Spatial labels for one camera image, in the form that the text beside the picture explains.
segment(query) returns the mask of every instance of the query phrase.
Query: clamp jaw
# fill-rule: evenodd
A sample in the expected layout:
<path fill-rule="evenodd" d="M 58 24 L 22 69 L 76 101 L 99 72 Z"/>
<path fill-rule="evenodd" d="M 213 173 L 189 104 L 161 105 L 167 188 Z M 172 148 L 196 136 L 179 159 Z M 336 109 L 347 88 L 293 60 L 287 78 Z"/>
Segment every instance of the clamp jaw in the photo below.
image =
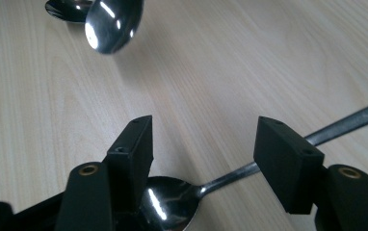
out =
<path fill-rule="evenodd" d="M 323 167 L 325 154 L 286 124 L 260 117 L 254 160 L 289 214 L 318 207 L 317 230 L 368 230 L 368 175 L 344 165 Z"/>
<path fill-rule="evenodd" d="M 15 215 L 0 202 L 0 231 L 112 231 L 117 217 L 139 210 L 152 161 L 148 115 L 127 124 L 102 163 L 74 168 L 64 192 Z"/>

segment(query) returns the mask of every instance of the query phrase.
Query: brass ring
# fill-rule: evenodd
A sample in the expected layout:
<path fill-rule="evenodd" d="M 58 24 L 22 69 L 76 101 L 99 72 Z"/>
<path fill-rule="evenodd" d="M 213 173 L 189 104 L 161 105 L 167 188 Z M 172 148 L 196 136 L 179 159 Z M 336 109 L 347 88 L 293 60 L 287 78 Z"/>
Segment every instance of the brass ring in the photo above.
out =
<path fill-rule="evenodd" d="M 338 171 L 342 175 L 352 178 L 352 179 L 359 179 L 361 177 L 361 174 L 358 171 L 350 167 L 341 167 L 338 169 Z"/>
<path fill-rule="evenodd" d="M 83 176 L 89 176 L 95 174 L 99 170 L 99 167 L 96 165 L 89 165 L 79 169 L 79 174 Z"/>

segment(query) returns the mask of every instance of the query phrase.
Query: silver spoon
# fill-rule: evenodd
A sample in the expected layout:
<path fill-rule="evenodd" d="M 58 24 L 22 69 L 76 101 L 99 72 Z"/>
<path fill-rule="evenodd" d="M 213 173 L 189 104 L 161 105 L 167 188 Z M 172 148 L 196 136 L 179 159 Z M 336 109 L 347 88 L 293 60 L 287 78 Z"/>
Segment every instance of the silver spoon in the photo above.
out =
<path fill-rule="evenodd" d="M 66 22 L 85 23 L 94 0 L 49 0 L 45 3 L 46 11 Z"/>
<path fill-rule="evenodd" d="M 86 17 L 89 45 L 102 54 L 118 51 L 136 34 L 144 0 L 97 0 Z"/>
<path fill-rule="evenodd" d="M 317 146 L 365 125 L 368 125 L 368 107 L 305 138 Z M 252 162 L 201 186 L 167 176 L 150 177 L 140 212 L 135 218 L 121 218 L 118 230 L 183 230 L 192 220 L 204 196 L 259 171 L 258 165 Z"/>

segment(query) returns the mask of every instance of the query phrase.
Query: spoon handle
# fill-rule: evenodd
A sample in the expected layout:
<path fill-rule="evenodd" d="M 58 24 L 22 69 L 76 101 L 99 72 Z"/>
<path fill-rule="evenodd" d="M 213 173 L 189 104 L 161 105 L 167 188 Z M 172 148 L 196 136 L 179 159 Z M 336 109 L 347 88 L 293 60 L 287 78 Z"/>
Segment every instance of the spoon handle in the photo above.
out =
<path fill-rule="evenodd" d="M 314 132 L 305 139 L 313 146 L 336 139 L 368 124 L 368 107 L 348 115 L 331 125 Z"/>
<path fill-rule="evenodd" d="M 348 115 L 332 123 L 331 125 L 308 135 L 307 137 L 305 137 L 305 139 L 313 146 L 317 146 L 327 141 L 331 141 L 335 138 L 341 137 L 352 132 L 355 129 L 361 128 L 366 125 L 368 125 L 368 107 L 356 113 Z M 243 179 L 259 171 L 260 169 L 257 163 L 249 163 L 243 167 L 229 172 L 227 175 L 224 175 L 216 180 L 199 186 L 198 196 L 199 198 L 202 198 L 207 194 L 220 189 L 223 186 Z"/>

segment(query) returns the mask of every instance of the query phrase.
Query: wood grain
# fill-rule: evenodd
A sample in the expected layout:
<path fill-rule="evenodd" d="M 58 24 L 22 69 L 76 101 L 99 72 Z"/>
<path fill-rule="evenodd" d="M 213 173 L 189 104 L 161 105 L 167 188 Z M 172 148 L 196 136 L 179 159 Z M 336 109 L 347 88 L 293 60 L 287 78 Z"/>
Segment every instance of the wood grain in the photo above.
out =
<path fill-rule="evenodd" d="M 307 135 L 368 105 L 368 1 L 146 0 L 120 52 L 44 1 L 0 1 L 0 200 L 16 212 L 153 115 L 150 175 L 202 184 L 252 161 L 259 116 Z M 320 147 L 368 172 L 368 127 Z M 188 230 L 314 230 L 262 174 L 206 196 Z"/>

